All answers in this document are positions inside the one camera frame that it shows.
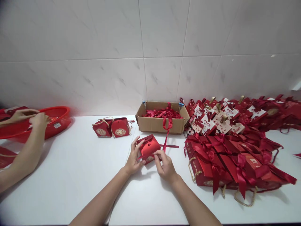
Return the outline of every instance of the gold circular emblem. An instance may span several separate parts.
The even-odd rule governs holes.
[[[147,159],[146,159],[147,162],[150,162],[150,161],[152,161],[152,160],[154,160],[154,157],[152,157],[152,156],[149,156],[149,157],[147,157]]]
[[[124,129],[115,130],[115,134],[117,134],[118,136],[123,136],[125,133],[126,131]]]
[[[103,129],[97,129],[96,132],[101,136],[104,136],[107,134],[107,132],[105,132]]]
[[[268,115],[274,115],[279,111],[278,108],[271,108],[270,110],[267,111]]]
[[[212,180],[210,180],[210,181],[205,181],[205,182],[204,182],[204,185],[206,185],[206,186],[213,186],[213,181],[212,181]],[[221,182],[221,181],[219,181],[219,186],[222,186],[222,185],[224,185],[224,183]]]

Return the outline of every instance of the pile of gift bags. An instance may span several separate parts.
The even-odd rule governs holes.
[[[290,128],[301,128],[301,103],[293,97],[204,98],[196,103],[191,99],[186,109],[191,118],[185,131],[184,153],[197,185],[212,186],[213,194],[218,188],[223,195],[225,189],[237,190],[236,201],[250,207],[257,193],[296,183],[294,177],[274,165],[283,147],[265,136],[271,129],[287,133]],[[253,192],[249,205],[236,197],[240,192],[245,198],[248,190]]]

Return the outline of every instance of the red plastic basket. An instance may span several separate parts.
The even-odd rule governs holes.
[[[49,117],[57,117],[47,125],[45,139],[53,137],[65,130],[71,123],[70,108],[65,106],[50,107],[41,109]],[[20,143],[25,143],[31,133],[28,131],[30,126],[29,119],[23,122],[0,128],[0,139],[9,139]]]

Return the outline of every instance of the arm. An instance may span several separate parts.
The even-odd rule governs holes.
[[[0,122],[0,128],[35,117],[38,113],[35,109],[17,110],[10,119]]]
[[[145,161],[137,162],[137,156],[140,146],[137,146],[139,136],[131,145],[131,153],[123,168],[119,170],[116,176],[86,205],[86,207],[73,219],[69,226],[99,226],[103,225],[106,217],[112,208],[114,201],[121,188],[128,178],[137,172],[145,164]]]
[[[39,113],[30,119],[33,125],[30,136],[8,169],[0,172],[0,193],[31,174],[41,157],[48,116]]]
[[[191,226],[212,225],[222,226],[207,206],[191,191],[179,174],[176,173],[172,160],[164,151],[155,153],[155,162],[160,177],[168,181]]]

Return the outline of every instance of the gold rope handle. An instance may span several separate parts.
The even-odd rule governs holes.
[[[223,115],[222,118],[221,118],[221,120],[220,120],[220,122],[223,124],[227,120],[228,120],[228,117],[225,116],[225,115]]]
[[[245,96],[241,96],[239,101],[238,101],[238,104],[242,103],[242,101],[244,100]]]
[[[224,185],[222,188],[220,188],[222,190],[222,196],[224,199],[226,198],[226,196],[225,196],[226,187],[227,187],[227,185]]]
[[[257,191],[258,191],[258,187],[255,186],[255,191],[253,192],[252,201],[251,201],[251,204],[249,204],[249,205],[243,203],[242,201],[240,201],[240,200],[237,198],[237,194],[239,193],[239,189],[237,190],[237,192],[235,192],[235,194],[234,194],[234,199],[235,199],[239,204],[242,204],[242,205],[245,206],[245,207],[252,207],[252,206],[254,205],[254,202],[255,202],[255,197],[256,197]]]
[[[3,154],[0,154],[0,156],[2,156],[2,157],[16,157],[17,155],[3,155]]]
[[[221,109],[220,103],[217,103],[217,104],[216,104],[216,108],[217,108],[217,110],[220,112],[220,109]]]
[[[129,129],[129,135],[131,135],[131,130],[132,130],[132,127],[133,127],[133,123],[131,122],[131,120],[128,120],[128,122],[131,124],[131,128]]]
[[[105,121],[105,119],[106,118],[112,118],[113,119],[113,121],[114,121],[114,118],[113,117],[111,117],[111,116],[109,116],[109,117],[105,117],[105,118],[103,118],[103,119],[98,119],[97,120],[97,123],[95,123],[95,124],[92,124],[92,126],[94,126],[94,125],[99,125],[99,124],[101,124],[101,123],[103,123],[103,122],[105,122],[107,125],[108,125],[108,127],[110,127],[109,126],[109,124]]]
[[[208,104],[204,104],[204,107],[207,108],[208,110],[211,110],[211,107]]]
[[[211,101],[209,102],[209,104],[211,104],[214,100],[215,100],[215,97],[212,97]]]
[[[196,159],[196,157],[191,158],[191,159],[189,160],[189,162],[188,162],[188,168],[189,168],[189,171],[190,171],[190,174],[191,174],[191,179],[192,179],[193,182],[195,182],[195,177],[196,177],[197,175],[199,175],[200,173],[202,173],[202,171],[196,172],[195,175],[194,175],[194,178],[193,178],[193,175],[192,175],[192,172],[191,172],[191,169],[190,169],[189,165],[191,164],[191,161],[194,160],[194,159]]]

